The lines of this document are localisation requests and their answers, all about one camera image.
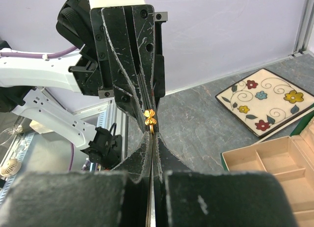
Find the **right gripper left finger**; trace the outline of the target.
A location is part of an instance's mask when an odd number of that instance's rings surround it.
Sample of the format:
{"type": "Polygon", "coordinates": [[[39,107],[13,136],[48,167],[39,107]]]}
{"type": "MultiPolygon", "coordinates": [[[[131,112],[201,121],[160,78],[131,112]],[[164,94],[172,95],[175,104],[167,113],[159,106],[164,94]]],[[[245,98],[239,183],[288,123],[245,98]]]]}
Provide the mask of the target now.
{"type": "Polygon", "coordinates": [[[19,177],[0,208],[3,227],[145,227],[153,137],[115,169],[30,172],[19,177]]]}

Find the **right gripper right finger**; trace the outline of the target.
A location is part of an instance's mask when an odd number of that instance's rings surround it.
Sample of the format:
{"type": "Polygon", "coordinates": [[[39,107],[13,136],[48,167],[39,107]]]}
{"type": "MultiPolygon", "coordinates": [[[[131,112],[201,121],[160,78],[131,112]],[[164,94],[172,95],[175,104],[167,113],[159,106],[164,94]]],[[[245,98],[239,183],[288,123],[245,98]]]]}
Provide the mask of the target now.
{"type": "Polygon", "coordinates": [[[191,171],[154,136],[156,225],[159,227],[294,227],[278,180],[264,171],[191,171]]]}

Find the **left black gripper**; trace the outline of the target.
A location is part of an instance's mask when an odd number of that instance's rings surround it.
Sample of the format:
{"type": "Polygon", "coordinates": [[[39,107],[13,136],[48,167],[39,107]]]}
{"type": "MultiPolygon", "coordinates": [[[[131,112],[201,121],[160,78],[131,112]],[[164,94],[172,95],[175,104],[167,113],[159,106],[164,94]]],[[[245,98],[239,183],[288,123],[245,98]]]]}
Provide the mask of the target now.
{"type": "Polygon", "coordinates": [[[165,96],[162,24],[167,12],[150,4],[99,7],[90,11],[103,95],[111,90],[119,109],[147,131],[143,110],[165,96]]]}

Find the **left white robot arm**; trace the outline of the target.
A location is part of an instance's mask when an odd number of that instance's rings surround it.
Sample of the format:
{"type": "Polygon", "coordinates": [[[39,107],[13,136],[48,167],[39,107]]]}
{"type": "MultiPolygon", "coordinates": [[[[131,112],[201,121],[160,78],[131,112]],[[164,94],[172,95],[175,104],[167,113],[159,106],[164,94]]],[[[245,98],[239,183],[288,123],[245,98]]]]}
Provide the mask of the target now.
{"type": "Polygon", "coordinates": [[[144,0],[66,0],[57,32],[73,46],[61,53],[13,51],[0,43],[0,110],[35,120],[69,140],[93,163],[111,169],[116,125],[104,129],[65,111],[40,90],[56,87],[114,98],[142,132],[158,132],[165,95],[161,26],[167,12],[144,0]]]}

